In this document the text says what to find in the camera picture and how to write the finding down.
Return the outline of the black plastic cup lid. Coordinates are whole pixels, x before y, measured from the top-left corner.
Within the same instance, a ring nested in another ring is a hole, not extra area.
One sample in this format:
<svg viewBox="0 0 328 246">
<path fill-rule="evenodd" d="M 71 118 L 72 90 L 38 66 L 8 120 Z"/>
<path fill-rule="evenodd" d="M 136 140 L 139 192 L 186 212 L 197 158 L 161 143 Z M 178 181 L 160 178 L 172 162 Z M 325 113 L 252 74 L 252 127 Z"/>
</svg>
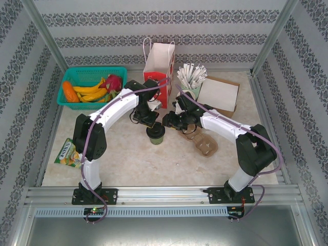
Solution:
<svg viewBox="0 0 328 246">
<path fill-rule="evenodd" d="M 161 138 L 165 134 L 165 127 L 160 122 L 156 122 L 152 128 L 146 128 L 146 134 L 150 138 Z"/>
</svg>

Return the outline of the brown cardboard cup carrier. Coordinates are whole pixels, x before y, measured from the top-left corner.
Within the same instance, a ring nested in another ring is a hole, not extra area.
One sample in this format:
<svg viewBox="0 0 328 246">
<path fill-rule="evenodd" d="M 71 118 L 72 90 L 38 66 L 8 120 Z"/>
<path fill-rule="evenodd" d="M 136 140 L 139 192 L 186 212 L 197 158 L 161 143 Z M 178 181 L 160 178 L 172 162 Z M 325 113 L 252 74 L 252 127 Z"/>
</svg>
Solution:
<svg viewBox="0 0 328 246">
<path fill-rule="evenodd" d="M 179 131 L 180 136 L 194 144 L 195 150 L 203 157 L 211 157 L 218 150 L 218 144 L 209 134 L 196 125 L 188 125 L 187 130 Z"/>
</svg>

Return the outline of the white and red paper bag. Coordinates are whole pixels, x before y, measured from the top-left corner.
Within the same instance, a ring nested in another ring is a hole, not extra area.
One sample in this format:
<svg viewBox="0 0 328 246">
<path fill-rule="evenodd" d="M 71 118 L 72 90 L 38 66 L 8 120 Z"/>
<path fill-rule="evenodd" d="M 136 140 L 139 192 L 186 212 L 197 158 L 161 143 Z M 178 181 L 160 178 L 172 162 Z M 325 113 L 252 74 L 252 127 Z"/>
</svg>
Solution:
<svg viewBox="0 0 328 246">
<path fill-rule="evenodd" d="M 165 87 L 160 88 L 157 98 L 162 103 L 162 108 L 166 109 L 172 91 L 175 42 L 172 40 L 168 44 L 152 44 L 151 38 L 146 37 L 143 40 L 142 48 L 146 63 L 143 70 L 144 80 L 152 79 L 160 81 L 166 77 L 171 79 Z"/>
</svg>

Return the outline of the mint green paper cup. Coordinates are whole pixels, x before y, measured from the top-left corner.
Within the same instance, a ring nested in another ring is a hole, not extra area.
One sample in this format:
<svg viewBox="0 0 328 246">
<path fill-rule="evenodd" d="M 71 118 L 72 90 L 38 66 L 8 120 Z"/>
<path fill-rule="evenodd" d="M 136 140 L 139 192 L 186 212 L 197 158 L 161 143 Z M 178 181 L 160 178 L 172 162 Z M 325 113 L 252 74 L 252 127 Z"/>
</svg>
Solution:
<svg viewBox="0 0 328 246">
<path fill-rule="evenodd" d="M 185 87 L 184 84 L 181 84 L 180 87 L 185 93 L 189 92 L 194 100 L 198 99 L 201 87 L 190 89 L 189 87 Z"/>
</svg>

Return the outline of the white paper sachet bundle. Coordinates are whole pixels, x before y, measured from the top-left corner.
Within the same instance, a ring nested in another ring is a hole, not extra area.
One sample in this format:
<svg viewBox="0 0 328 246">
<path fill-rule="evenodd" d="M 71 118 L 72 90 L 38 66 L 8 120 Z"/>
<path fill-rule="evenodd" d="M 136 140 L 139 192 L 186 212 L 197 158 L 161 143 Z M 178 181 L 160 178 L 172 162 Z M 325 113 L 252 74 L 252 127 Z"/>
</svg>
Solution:
<svg viewBox="0 0 328 246">
<path fill-rule="evenodd" d="M 184 64 L 177 71 L 177 78 L 181 84 L 187 89 L 199 89 L 207 77 L 207 69 L 205 66 L 195 64 Z"/>
</svg>

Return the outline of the pink toy dragon fruit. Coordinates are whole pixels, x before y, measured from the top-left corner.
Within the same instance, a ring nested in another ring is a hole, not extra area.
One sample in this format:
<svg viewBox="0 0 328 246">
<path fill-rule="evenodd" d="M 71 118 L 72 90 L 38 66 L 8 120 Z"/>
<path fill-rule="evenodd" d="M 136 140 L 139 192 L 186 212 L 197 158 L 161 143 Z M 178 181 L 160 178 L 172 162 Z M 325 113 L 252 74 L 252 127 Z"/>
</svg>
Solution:
<svg viewBox="0 0 328 246">
<path fill-rule="evenodd" d="M 110 74 L 98 88 L 106 89 L 110 98 L 113 99 L 122 90 L 122 78 L 118 75 Z"/>
</svg>

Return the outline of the yellow toy banana bunch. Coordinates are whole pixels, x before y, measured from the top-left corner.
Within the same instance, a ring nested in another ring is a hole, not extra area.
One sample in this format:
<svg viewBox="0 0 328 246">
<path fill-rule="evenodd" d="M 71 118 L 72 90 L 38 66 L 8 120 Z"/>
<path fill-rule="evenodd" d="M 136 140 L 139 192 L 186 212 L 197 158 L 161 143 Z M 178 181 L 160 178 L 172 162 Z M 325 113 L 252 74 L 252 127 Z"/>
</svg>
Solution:
<svg viewBox="0 0 328 246">
<path fill-rule="evenodd" d="M 105 88 L 100 88 L 99 86 L 105 82 L 105 79 L 102 78 L 100 82 L 92 87 L 78 87 L 74 86 L 73 90 L 76 92 L 78 99 L 82 103 L 90 103 L 93 101 L 97 101 L 103 98 L 107 91 Z"/>
</svg>

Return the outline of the teal plastic basket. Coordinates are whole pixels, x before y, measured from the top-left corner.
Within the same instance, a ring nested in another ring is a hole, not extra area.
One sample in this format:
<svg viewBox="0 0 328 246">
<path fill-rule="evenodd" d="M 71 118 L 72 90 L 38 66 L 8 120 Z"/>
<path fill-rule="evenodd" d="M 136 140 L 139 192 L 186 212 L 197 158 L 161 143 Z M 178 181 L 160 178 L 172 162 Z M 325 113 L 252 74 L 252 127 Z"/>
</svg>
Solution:
<svg viewBox="0 0 328 246">
<path fill-rule="evenodd" d="M 69 81 L 73 86 L 91 87 L 96 86 L 100 79 L 107 78 L 109 74 L 114 74 L 122 78 L 122 85 L 127 83 L 128 73 L 124 67 L 73 67 L 69 68 L 62 79 Z M 66 106 L 72 110 L 99 110 L 106 102 L 67 102 L 62 88 L 62 84 L 58 91 L 57 104 Z"/>
</svg>

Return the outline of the orange toy fruit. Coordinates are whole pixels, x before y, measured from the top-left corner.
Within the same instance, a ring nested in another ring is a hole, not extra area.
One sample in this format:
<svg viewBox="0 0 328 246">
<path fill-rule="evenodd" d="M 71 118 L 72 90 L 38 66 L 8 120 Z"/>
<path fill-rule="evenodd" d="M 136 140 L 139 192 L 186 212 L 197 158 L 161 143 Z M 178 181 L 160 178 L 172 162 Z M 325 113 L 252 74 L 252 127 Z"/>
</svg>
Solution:
<svg viewBox="0 0 328 246">
<path fill-rule="evenodd" d="M 69 81 L 64 81 L 63 85 L 62 85 L 62 89 L 65 95 L 65 98 L 67 100 L 67 102 L 69 103 L 78 103 L 79 102 L 79 98 L 76 94 L 76 92 L 73 89 L 73 86 L 71 85 L 71 83 Z"/>
</svg>

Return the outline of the yellow green candy packet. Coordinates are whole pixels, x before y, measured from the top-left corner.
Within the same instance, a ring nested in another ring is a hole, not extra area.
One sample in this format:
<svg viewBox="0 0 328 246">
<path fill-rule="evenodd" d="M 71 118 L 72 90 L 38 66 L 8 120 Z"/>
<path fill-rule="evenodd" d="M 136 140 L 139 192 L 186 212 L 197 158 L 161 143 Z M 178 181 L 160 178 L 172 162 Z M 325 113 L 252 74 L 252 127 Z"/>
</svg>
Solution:
<svg viewBox="0 0 328 246">
<path fill-rule="evenodd" d="M 54 162 L 73 168 L 81 168 L 80 155 L 76 151 L 76 147 L 73 144 L 72 139 L 67 138 L 65 140 Z"/>
</svg>

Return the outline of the aluminium mounting rail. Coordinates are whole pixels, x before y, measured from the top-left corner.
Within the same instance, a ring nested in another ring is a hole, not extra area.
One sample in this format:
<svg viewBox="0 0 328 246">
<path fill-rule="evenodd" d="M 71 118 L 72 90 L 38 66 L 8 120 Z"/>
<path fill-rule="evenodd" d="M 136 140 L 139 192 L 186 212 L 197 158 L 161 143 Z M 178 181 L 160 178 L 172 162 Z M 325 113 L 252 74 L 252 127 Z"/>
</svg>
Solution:
<svg viewBox="0 0 328 246">
<path fill-rule="evenodd" d="M 205 186 L 184 187 L 118 187 L 117 206 L 125 207 L 176 207 L 209 205 Z M 68 207 L 75 187 L 29 188 L 25 206 Z M 300 189 L 295 184 L 266 185 L 260 205 L 294 205 L 303 203 Z"/>
</svg>

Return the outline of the aluminium side rail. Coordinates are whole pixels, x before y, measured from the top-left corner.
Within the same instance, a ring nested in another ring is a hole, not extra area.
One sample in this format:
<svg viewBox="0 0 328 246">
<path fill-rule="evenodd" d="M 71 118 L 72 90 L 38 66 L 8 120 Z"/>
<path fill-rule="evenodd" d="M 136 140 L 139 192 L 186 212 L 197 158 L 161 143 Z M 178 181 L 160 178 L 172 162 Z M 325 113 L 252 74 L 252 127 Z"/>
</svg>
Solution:
<svg viewBox="0 0 328 246">
<path fill-rule="evenodd" d="M 272 125 L 271 118 L 269 116 L 269 112 L 267 110 L 267 106 L 266 106 L 266 103 L 265 103 L 265 100 L 264 100 L 264 97 L 262 94 L 262 90 L 258 83 L 258 80 L 256 77 L 254 77 L 251 74 L 251 72 L 248 72 L 247 76 L 248 76 L 250 87 L 251 87 L 251 90 L 253 93 L 254 101 L 256 104 L 256 108 L 258 111 L 258 115 L 259 115 L 261 124 L 266 128 L 269 138 L 272 141 L 272 143 L 280 150 L 280 146 L 279 146 L 278 140 L 276 138 L 274 127 Z M 286 170 L 284 163 L 281 165 L 280 170 L 276 171 L 275 174 L 277 176 L 279 185 L 283 185 L 283 184 L 290 185 L 291 184 L 291 181 L 288 176 L 288 172 Z"/>
<path fill-rule="evenodd" d="M 37 173 L 36 180 L 34 183 L 35 187 L 40 187 L 42 185 L 42 182 L 44 179 L 44 174 L 45 174 L 45 171 L 46 171 L 46 168 L 48 165 L 48 161 L 49 161 L 49 158 L 51 155 L 51 150 L 53 147 L 53 143 L 54 143 L 56 131 L 57 131 L 57 128 L 58 128 L 58 125 L 60 122 L 60 117 L 61 117 L 62 111 L 63 111 L 63 106 L 58 106 L 55 117 L 52 122 L 51 129 L 50 129 L 50 135 L 47 140 L 46 148 L 44 149 L 44 152 L 43 152 L 43 158 L 42 158 L 41 164 L 38 168 L 38 173 Z"/>
</svg>

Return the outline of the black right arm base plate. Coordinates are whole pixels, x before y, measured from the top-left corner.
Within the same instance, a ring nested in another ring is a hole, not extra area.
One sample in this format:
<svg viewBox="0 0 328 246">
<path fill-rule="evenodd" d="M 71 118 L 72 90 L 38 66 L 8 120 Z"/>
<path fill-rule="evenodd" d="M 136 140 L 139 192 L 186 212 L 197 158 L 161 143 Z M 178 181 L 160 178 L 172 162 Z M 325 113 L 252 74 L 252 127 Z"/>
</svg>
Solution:
<svg viewBox="0 0 328 246">
<path fill-rule="evenodd" d="M 210 204 L 232 204 L 246 203 L 253 204 L 255 202 L 253 189 L 246 187 L 240 192 L 235 192 L 228 187 L 210 187 L 203 190 L 207 193 Z"/>
</svg>

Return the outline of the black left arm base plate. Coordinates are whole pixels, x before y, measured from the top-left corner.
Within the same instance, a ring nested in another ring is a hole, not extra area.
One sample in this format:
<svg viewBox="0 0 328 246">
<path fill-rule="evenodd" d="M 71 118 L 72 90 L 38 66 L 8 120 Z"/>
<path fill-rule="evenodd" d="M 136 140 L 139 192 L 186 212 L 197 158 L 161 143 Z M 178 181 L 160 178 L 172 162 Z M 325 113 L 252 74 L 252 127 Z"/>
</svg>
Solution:
<svg viewBox="0 0 328 246">
<path fill-rule="evenodd" d="M 102 189 L 100 197 L 106 202 L 107 205 L 116 205 L 118 189 Z M 103 202 L 94 196 L 90 191 L 85 194 L 80 189 L 75 189 L 73 192 L 72 202 L 73 205 L 101 205 Z"/>
</svg>

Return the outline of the aluminium frame post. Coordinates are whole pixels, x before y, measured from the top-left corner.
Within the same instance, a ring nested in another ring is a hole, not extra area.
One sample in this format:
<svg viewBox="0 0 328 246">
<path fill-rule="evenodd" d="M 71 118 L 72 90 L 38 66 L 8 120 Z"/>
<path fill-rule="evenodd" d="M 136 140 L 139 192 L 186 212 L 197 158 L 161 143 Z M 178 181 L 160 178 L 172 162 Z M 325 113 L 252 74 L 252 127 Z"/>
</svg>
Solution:
<svg viewBox="0 0 328 246">
<path fill-rule="evenodd" d="M 264 42 L 262 49 L 260 50 L 254 62 L 254 65 L 251 69 L 252 76 L 258 74 L 259 70 L 262 67 L 262 64 L 265 62 L 265 59 L 269 55 L 271 48 L 279 37 L 284 25 L 288 21 L 290 15 L 293 13 L 298 2 L 299 0 L 286 0 L 284 7 L 282 8 L 273 28 L 271 29 L 266 41 Z"/>
<path fill-rule="evenodd" d="M 66 70 L 69 68 L 68 64 L 62 55 L 54 37 L 52 36 L 49 28 L 47 27 L 42 15 L 40 14 L 37 6 L 34 3 L 34 0 L 20 0 L 23 7 L 26 9 L 31 20 L 38 29 L 40 35 L 42 36 L 45 44 L 48 46 L 51 54 L 53 55 L 56 63 L 61 69 L 62 73 L 65 74 Z"/>
</svg>

